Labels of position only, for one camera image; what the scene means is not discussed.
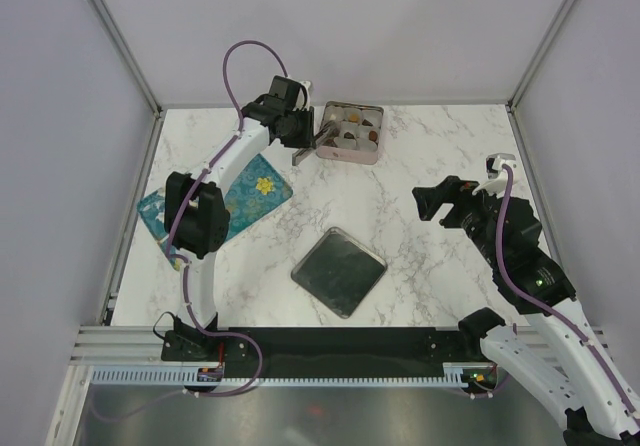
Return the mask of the metal tongs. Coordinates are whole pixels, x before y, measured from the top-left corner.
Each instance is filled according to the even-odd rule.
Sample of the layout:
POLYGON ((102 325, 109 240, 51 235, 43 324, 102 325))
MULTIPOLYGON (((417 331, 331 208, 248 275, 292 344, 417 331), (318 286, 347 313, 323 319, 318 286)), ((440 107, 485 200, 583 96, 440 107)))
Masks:
POLYGON ((337 121, 329 121, 323 125, 319 132, 313 137, 310 146, 298 149, 292 154, 291 164, 294 167, 299 166, 309 155, 315 152, 334 131, 337 130, 338 126, 339 124, 337 121))

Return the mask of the square tin lid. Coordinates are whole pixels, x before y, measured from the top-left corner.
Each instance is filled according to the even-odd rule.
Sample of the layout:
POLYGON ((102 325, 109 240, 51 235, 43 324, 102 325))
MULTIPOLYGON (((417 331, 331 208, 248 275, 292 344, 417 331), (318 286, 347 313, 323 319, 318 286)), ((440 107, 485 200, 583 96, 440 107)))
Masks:
POLYGON ((335 315, 347 319, 386 271, 383 258, 344 230, 331 227, 290 277, 335 315))

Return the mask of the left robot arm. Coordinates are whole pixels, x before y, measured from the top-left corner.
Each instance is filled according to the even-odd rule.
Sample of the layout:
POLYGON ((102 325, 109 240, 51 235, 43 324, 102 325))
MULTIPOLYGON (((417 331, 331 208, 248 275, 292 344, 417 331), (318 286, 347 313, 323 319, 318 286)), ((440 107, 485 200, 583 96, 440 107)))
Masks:
POLYGON ((173 317, 163 360, 208 361, 217 354, 223 334, 217 329, 215 260, 231 224, 225 195, 245 167, 273 142, 296 150, 316 145, 310 88, 309 81, 274 77, 267 93, 241 108, 236 130, 200 171, 168 176, 167 256, 180 262, 180 312, 186 317, 173 317))

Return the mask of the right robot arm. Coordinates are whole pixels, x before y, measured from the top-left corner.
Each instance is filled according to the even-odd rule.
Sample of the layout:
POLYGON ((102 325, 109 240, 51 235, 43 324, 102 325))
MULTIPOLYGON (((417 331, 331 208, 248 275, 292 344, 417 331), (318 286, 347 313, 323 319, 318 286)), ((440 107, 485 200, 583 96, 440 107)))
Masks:
POLYGON ((541 224, 529 201, 477 187, 448 176, 435 187, 414 188, 412 196, 423 221, 450 205, 440 225, 467 235, 499 293, 546 342, 558 365, 532 352, 488 307, 460 321, 458 351, 503 369, 554 418, 566 444, 638 444, 639 396, 599 342, 562 268, 540 248, 541 224))

